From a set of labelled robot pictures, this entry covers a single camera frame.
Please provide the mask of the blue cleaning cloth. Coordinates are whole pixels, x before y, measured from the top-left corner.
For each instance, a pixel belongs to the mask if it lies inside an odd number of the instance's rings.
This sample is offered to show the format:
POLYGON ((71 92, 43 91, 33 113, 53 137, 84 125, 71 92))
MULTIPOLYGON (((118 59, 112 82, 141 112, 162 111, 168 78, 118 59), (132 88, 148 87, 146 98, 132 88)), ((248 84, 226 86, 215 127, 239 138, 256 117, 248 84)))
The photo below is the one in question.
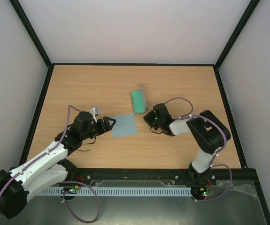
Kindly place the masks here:
POLYGON ((138 133, 137 124, 133 113, 114 116, 113 119, 116 120, 116 123, 112 129, 113 137, 124 137, 136 135, 138 133))

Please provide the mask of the grey leather glasses case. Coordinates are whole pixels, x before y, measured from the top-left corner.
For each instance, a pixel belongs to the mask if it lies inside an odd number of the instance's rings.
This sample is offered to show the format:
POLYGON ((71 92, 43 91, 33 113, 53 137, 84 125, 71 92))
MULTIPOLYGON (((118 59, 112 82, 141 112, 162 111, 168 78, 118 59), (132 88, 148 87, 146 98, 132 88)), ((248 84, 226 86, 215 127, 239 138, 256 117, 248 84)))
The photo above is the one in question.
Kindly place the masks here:
POLYGON ((131 91, 131 102, 134 114, 143 114, 148 109, 144 85, 140 84, 139 86, 139 90, 131 91))

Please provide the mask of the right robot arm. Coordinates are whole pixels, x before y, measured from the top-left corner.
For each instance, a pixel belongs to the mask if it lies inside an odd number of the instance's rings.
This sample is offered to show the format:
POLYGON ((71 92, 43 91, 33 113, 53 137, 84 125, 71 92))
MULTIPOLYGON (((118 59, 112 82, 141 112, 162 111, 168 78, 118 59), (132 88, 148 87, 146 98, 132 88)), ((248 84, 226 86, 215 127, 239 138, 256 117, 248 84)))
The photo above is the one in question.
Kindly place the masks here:
POLYGON ((197 115, 172 118, 164 103, 157 104, 144 116, 145 123, 154 130, 161 130, 167 136, 191 133, 199 146, 198 153, 189 165, 189 178, 193 183, 201 183, 206 172, 231 138, 228 128, 210 111, 197 115))

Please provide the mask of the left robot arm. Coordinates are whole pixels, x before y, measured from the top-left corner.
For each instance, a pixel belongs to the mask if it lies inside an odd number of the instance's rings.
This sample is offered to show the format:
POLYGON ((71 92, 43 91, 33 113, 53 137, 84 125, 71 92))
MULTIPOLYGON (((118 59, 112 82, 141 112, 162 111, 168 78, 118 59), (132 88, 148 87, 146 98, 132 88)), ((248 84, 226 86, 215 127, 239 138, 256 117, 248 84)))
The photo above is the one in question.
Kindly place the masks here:
POLYGON ((34 158, 9 172, 0 170, 0 214, 13 218, 46 188, 64 181, 73 182, 77 167, 67 156, 78 150, 84 140, 111 131, 115 124, 113 118, 96 119, 94 109, 81 111, 73 123, 67 123, 64 131, 34 158))

